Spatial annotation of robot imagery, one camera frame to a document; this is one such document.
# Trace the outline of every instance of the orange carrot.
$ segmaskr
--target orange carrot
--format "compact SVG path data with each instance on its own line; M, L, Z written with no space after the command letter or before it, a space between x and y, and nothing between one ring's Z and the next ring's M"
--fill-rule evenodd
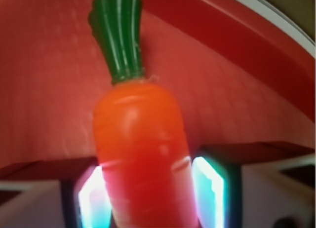
M119 227L198 226L191 159L180 109L144 78L140 0L94 0L89 22L112 75L93 130Z

